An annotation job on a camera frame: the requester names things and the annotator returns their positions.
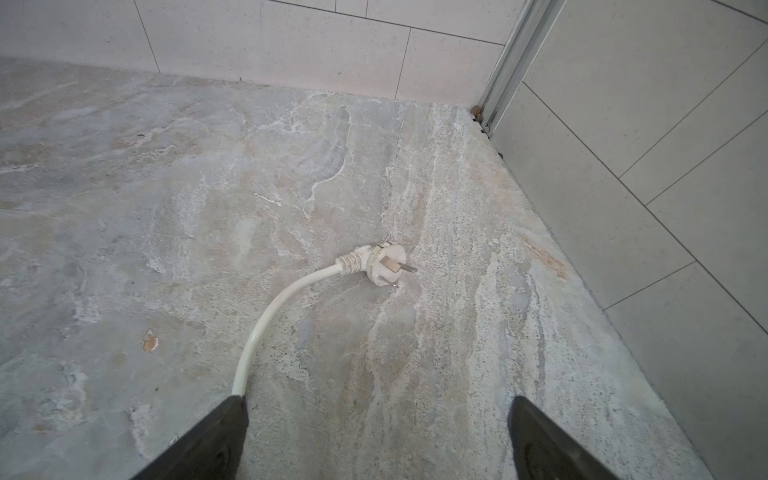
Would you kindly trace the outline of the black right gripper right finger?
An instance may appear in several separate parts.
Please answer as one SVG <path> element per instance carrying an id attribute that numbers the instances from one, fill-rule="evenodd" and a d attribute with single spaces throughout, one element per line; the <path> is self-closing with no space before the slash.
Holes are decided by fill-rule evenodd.
<path id="1" fill-rule="evenodd" d="M 514 397 L 507 425 L 518 479 L 618 479 L 525 396 Z"/>

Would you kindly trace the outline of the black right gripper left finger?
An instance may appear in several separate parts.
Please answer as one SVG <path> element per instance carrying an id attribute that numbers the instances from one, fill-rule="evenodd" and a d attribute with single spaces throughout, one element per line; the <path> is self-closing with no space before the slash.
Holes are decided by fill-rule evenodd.
<path id="1" fill-rule="evenodd" d="M 133 479 L 235 479 L 248 425 L 246 398 L 231 395 Z"/>

